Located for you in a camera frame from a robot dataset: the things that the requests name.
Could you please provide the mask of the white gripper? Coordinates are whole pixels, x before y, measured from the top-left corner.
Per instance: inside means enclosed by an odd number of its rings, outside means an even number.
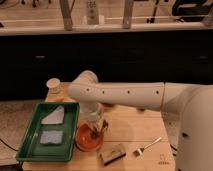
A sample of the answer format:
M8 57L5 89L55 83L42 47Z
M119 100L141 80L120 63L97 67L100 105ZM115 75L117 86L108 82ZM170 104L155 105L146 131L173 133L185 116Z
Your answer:
M109 123L104 120L103 121L103 114L102 113L86 113L83 114L83 119L88 123L88 125L92 129L101 129L106 131L109 127Z

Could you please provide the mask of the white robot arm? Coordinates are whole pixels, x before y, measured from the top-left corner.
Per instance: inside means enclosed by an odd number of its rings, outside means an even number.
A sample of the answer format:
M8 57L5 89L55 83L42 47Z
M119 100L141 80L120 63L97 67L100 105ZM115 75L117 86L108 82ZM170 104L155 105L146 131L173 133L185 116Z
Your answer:
M213 85L101 83L86 70L69 84L68 95L96 132L103 125L103 103L178 114L175 171L213 171Z

